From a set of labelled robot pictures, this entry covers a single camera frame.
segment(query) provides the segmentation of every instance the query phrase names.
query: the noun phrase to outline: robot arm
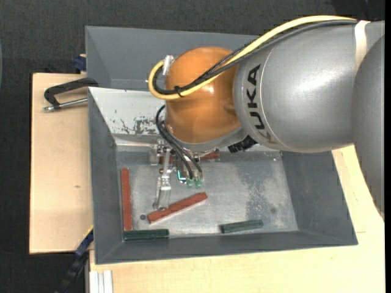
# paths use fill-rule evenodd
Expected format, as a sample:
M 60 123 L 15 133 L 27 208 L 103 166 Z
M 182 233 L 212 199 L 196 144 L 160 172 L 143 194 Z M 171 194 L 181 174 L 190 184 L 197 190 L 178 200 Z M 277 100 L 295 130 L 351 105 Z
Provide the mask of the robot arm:
M 206 47 L 182 54 L 165 89 L 155 83 L 161 62 L 149 88 L 166 100 L 170 138 L 191 156 L 256 143 L 303 153 L 355 143 L 384 214 L 384 27 L 310 16 L 232 53 Z

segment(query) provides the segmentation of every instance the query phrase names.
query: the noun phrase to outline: yellow cable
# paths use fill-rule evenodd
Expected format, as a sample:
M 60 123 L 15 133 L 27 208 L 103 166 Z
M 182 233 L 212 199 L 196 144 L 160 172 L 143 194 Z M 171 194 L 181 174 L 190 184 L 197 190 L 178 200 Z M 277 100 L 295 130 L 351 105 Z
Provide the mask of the yellow cable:
M 343 16 L 332 16 L 332 15 L 316 15 L 316 16 L 307 16 L 307 17 L 303 17 L 303 18 L 298 18 L 293 21 L 289 21 L 283 25 L 280 25 L 280 26 L 272 29 L 271 31 L 265 33 L 265 35 L 262 35 L 261 37 L 256 39 L 256 41 L 249 44 L 247 47 L 243 48 L 239 53 L 235 54 L 228 61 L 226 61 L 221 67 L 223 67 L 226 64 L 228 64 L 236 59 L 239 59 L 240 57 L 246 55 L 247 53 L 255 50 L 257 47 L 261 46 L 264 42 L 268 41 L 269 39 L 273 38 L 274 36 L 280 34 L 283 31 L 286 31 L 288 29 L 291 29 L 291 28 L 294 28 L 296 26 L 300 26 L 303 24 L 316 23 L 316 22 L 321 22 L 321 21 L 335 21 L 335 20 L 352 20 L 352 18 L 343 17 Z M 180 96 L 177 93 L 173 93 L 170 95 L 163 95 L 163 94 L 157 92 L 155 90 L 155 88 L 153 87 L 153 78 L 155 77 L 155 74 L 158 71 L 158 69 L 163 66 L 163 63 L 164 63 L 164 61 L 162 60 L 152 68 L 152 70 L 149 74 L 149 78 L 148 78 L 149 91 L 151 91 L 151 93 L 159 99 L 163 99 L 163 100 L 178 99 L 178 98 L 180 98 Z M 194 86 L 193 88 L 182 91 L 181 96 L 186 96 L 186 95 L 192 94 L 193 92 L 197 91 L 198 89 L 201 89 L 204 85 L 207 85 L 210 82 L 214 81 L 218 76 L 220 76 L 220 75 L 215 75 L 212 78 L 210 78 L 206 81 L 203 81 L 200 84 Z

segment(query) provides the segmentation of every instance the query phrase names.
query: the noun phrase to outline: metal bracket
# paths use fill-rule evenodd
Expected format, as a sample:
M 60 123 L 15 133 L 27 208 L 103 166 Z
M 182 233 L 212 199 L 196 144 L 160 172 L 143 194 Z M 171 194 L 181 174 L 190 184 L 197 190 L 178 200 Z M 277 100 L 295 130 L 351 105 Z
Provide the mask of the metal bracket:
M 169 206 L 171 194 L 170 177 L 172 172 L 172 169 L 170 168 L 170 150 L 171 148 L 166 147 L 162 174 L 159 176 L 158 183 L 156 185 L 156 200 L 153 204 L 154 209 L 165 209 Z

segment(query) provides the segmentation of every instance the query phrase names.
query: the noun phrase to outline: black floor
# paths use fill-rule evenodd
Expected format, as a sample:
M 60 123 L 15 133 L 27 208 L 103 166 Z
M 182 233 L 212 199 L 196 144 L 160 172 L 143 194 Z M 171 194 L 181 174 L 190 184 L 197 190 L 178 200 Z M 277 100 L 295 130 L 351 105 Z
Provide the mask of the black floor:
M 318 14 L 381 20 L 385 0 L 0 0 L 0 292 L 53 292 L 73 259 L 28 255 L 29 73 L 74 73 L 86 24 L 262 34 Z

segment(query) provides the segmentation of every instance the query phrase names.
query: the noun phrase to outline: red stick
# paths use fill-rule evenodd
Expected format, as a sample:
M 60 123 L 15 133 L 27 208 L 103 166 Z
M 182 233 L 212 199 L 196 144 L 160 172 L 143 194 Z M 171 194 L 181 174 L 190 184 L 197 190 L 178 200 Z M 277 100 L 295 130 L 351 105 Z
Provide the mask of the red stick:
M 121 187 L 122 187 L 122 217 L 123 230 L 132 230 L 132 206 L 130 201 L 130 179 L 129 170 L 127 168 L 121 169 Z
M 162 211 L 152 212 L 147 216 L 148 221 L 149 223 L 155 223 L 169 215 L 172 215 L 176 212 L 183 211 L 184 209 L 189 208 L 190 206 L 205 201 L 207 198 L 208 196 L 206 195 L 205 192 L 192 195 L 189 198 L 185 198 L 184 200 L 171 204 L 168 208 L 163 209 Z

